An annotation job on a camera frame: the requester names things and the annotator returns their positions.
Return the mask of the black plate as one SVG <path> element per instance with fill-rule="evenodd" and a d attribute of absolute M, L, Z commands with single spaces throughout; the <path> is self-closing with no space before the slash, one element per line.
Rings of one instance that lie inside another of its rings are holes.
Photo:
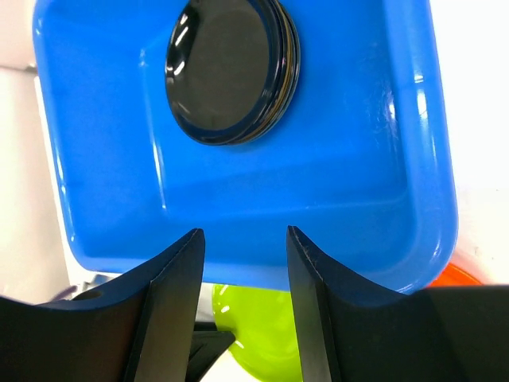
<path fill-rule="evenodd" d="M 256 125 L 278 82 L 278 17 L 270 1 L 190 1 L 166 54 L 168 103 L 179 127 L 226 145 Z"/>
<path fill-rule="evenodd" d="M 257 139 L 278 123 L 293 98 L 300 74 L 301 46 L 295 23 L 279 1 L 266 1 L 266 4 L 278 20 L 277 37 L 281 44 L 277 60 L 278 84 L 272 90 L 266 110 L 234 141 L 235 144 Z"/>

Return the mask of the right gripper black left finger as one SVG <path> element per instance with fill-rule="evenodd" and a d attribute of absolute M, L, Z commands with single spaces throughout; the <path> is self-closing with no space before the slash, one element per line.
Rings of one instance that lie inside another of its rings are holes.
<path fill-rule="evenodd" d="M 182 381 L 204 269 L 194 229 L 73 300 L 1 300 L 4 381 Z"/>

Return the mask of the orange plate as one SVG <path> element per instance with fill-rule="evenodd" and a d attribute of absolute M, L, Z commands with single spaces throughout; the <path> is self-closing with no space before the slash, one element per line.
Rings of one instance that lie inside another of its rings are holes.
<path fill-rule="evenodd" d="M 429 287 L 470 287 L 479 286 L 482 282 L 467 271 L 449 263 Z"/>

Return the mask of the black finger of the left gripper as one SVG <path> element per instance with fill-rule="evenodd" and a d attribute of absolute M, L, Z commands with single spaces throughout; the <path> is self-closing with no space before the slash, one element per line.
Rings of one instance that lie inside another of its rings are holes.
<path fill-rule="evenodd" d="M 235 342 L 230 331 L 194 330 L 185 382 L 201 381 L 220 356 Z"/>

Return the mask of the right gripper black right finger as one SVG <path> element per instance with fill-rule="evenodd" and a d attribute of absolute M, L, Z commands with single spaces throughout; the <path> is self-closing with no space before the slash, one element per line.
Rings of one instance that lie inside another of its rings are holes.
<path fill-rule="evenodd" d="M 506 286 L 401 294 L 337 262 L 294 226 L 286 251 L 304 380 L 507 380 Z"/>

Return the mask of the green plate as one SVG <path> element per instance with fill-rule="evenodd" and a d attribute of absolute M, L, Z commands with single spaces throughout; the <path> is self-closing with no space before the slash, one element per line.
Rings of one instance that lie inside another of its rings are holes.
<path fill-rule="evenodd" d="M 212 288 L 216 327 L 235 340 L 229 352 L 260 381 L 302 381 L 290 294 L 247 286 Z"/>

